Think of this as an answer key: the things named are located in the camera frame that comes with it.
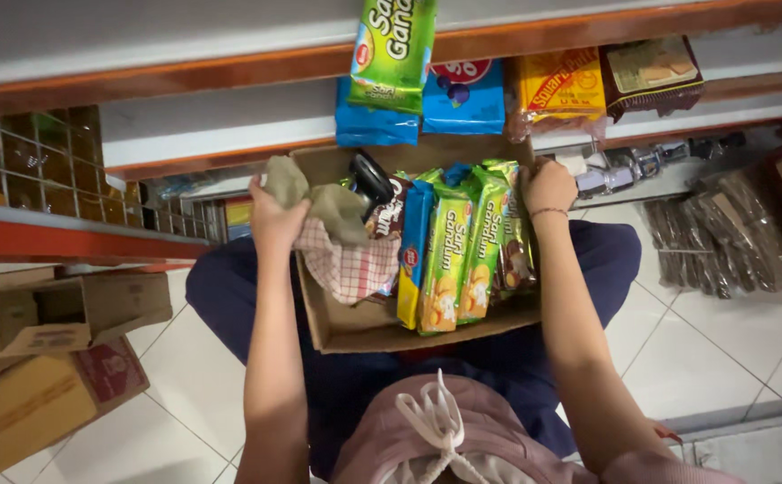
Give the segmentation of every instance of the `bracelet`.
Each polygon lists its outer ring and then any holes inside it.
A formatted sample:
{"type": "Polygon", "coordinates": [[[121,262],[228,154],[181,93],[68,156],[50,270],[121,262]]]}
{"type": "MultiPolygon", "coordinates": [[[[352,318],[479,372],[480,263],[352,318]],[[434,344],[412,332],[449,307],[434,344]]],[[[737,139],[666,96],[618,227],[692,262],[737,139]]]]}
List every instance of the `bracelet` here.
{"type": "Polygon", "coordinates": [[[546,213],[546,212],[558,212],[559,214],[564,214],[564,216],[567,217],[567,218],[570,217],[570,215],[567,214],[566,210],[562,210],[560,208],[546,207],[546,208],[541,208],[539,210],[536,210],[534,214],[528,215],[528,218],[531,219],[531,220],[534,220],[534,218],[537,215],[540,215],[540,214],[543,214],[543,213],[546,213]]]}

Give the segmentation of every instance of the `white tile floor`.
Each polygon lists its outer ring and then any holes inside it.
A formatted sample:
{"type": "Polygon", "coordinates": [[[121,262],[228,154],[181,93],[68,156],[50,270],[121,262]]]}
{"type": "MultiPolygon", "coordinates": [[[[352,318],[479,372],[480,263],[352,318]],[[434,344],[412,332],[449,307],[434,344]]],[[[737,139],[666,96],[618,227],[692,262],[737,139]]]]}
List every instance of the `white tile floor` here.
{"type": "MultiPolygon", "coordinates": [[[[678,431],[782,415],[782,293],[722,302],[661,287],[634,206],[573,217],[629,223],[642,238],[639,277],[606,334],[645,414],[678,431]]],[[[147,394],[7,470],[0,484],[232,484],[245,370],[186,305],[186,276],[170,273],[176,317],[128,335],[147,394]]]]}

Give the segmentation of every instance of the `red and white checkered cloth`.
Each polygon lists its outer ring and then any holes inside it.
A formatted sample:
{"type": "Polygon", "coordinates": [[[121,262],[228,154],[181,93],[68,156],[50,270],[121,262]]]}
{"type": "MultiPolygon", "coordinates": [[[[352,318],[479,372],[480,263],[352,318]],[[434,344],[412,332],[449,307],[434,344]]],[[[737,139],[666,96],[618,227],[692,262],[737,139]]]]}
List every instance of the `red and white checkered cloth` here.
{"type": "Polygon", "coordinates": [[[399,271],[399,235],[370,240],[364,247],[332,242],[321,220],[308,218],[295,240],[310,274],[334,299],[358,303],[399,271]]]}

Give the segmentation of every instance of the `white drawstring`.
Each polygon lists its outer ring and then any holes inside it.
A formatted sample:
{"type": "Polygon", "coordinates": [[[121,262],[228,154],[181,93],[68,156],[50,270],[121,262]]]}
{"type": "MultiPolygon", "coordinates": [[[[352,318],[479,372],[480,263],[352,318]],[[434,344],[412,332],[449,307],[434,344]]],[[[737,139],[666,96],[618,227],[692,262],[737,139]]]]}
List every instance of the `white drawstring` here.
{"type": "Polygon", "coordinates": [[[415,397],[408,393],[397,395],[397,410],[406,417],[423,440],[441,450],[441,457],[427,466],[426,473],[418,480],[418,484],[432,484],[451,461],[462,464],[482,484],[489,484],[471,462],[456,453],[456,448],[466,438],[466,431],[463,428],[456,399],[445,387],[444,380],[441,378],[441,369],[437,381],[427,383],[421,388],[421,399],[423,409],[415,401],[415,397]],[[429,395],[432,390],[436,391],[435,405],[429,395]]]}

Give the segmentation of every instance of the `blue snack package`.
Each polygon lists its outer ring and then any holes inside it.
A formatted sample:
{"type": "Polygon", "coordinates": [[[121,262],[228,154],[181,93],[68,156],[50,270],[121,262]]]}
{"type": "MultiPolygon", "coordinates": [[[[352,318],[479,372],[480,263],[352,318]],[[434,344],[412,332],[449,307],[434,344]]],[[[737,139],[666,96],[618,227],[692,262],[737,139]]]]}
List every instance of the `blue snack package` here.
{"type": "Polygon", "coordinates": [[[418,115],[355,106],[346,102],[352,78],[337,79],[337,144],[341,147],[418,144],[418,115]]]}
{"type": "Polygon", "coordinates": [[[433,184],[414,180],[406,193],[403,240],[400,245],[399,286],[397,289],[397,317],[403,326],[415,329],[418,325],[418,300],[423,281],[423,257],[429,235],[429,214],[433,210],[433,184]]]}
{"type": "Polygon", "coordinates": [[[423,88],[423,132],[502,134],[503,82],[500,59],[431,65],[423,88]]]}
{"type": "Polygon", "coordinates": [[[462,164],[459,161],[454,163],[448,170],[445,170],[445,184],[449,187],[458,186],[471,173],[471,164],[462,164]]]}

